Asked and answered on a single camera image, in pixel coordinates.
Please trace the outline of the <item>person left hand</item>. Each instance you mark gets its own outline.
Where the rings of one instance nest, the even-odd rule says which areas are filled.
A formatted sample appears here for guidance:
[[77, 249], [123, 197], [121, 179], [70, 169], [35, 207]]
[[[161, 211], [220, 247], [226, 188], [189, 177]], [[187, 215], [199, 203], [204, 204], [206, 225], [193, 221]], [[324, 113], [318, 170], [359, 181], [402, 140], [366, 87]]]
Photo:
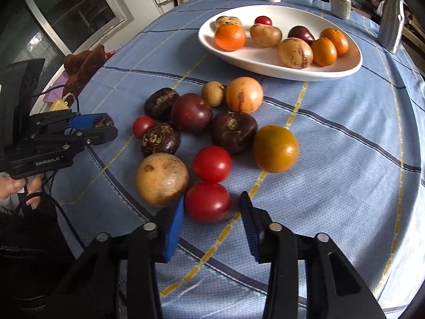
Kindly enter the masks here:
[[27, 194], [40, 192], [42, 189], [43, 175], [38, 174], [26, 179], [12, 179], [6, 173], [1, 173], [1, 207], [8, 207], [11, 204], [11, 197], [24, 189]]

